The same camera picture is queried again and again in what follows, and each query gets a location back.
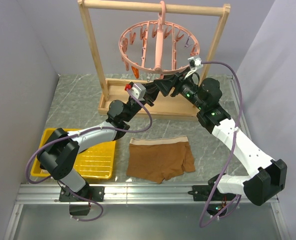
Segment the pink round clip hanger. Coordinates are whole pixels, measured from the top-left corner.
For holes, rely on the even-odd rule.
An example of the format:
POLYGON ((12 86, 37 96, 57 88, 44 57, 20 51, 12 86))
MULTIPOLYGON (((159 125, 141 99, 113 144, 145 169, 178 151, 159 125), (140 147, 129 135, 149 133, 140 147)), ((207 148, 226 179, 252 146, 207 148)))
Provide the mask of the pink round clip hanger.
POLYGON ((185 66, 177 67, 176 45, 185 36, 188 37, 185 48, 192 47, 190 56, 193 58, 200 53, 200 45, 196 37, 181 25, 166 21, 166 4, 164 1, 160 1, 160 5, 161 12, 158 14, 157 20, 148 20, 134 24, 127 28, 119 39, 118 47, 121 54, 121 60, 125 65, 125 69, 127 71, 131 70, 136 78, 139 78, 140 71, 162 75, 184 69, 185 66), (139 39, 142 42, 141 63, 132 61, 127 55, 128 46, 134 44, 136 36, 139 36, 139 39), (152 68, 145 66, 149 37, 156 40, 155 64, 152 68), (171 37, 171 68, 169 70, 162 68, 163 45, 164 40, 167 37, 171 37))

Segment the brown underwear beige waistband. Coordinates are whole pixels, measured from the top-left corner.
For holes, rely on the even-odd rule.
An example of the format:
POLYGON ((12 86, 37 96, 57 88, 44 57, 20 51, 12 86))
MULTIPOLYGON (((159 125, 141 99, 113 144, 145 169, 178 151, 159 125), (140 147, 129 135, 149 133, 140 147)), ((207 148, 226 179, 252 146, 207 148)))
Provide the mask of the brown underwear beige waistband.
POLYGON ((126 175, 160 184, 164 180, 194 172, 195 162, 186 135, 160 138, 131 138, 126 175))

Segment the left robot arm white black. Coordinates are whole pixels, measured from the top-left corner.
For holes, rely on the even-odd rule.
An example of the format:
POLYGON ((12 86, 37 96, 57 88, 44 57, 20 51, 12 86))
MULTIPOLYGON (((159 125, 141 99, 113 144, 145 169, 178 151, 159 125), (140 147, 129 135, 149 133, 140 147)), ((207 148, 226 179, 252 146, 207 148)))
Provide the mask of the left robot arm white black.
POLYGON ((127 102, 114 100, 109 105, 107 120, 99 125, 76 131, 56 129, 36 157, 53 179, 66 185, 77 201, 90 198, 88 182, 74 169, 79 153, 97 144, 116 141, 132 132, 128 122, 145 105, 153 106, 159 89, 154 82, 129 83, 127 102))

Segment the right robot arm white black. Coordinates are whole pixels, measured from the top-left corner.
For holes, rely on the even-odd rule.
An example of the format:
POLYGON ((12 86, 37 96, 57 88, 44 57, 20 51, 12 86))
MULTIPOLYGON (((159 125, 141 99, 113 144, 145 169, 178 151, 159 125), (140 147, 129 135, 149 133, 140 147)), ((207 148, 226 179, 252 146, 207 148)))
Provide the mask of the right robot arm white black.
POLYGON ((208 187, 208 194, 219 200, 225 194, 245 195, 251 203, 261 206, 285 188, 287 165, 275 160, 256 146, 221 107, 220 83, 206 78, 201 85, 191 76, 167 75, 155 82, 163 96, 180 94, 199 109, 197 119, 202 127, 219 139, 246 169, 247 176, 223 175, 208 187))

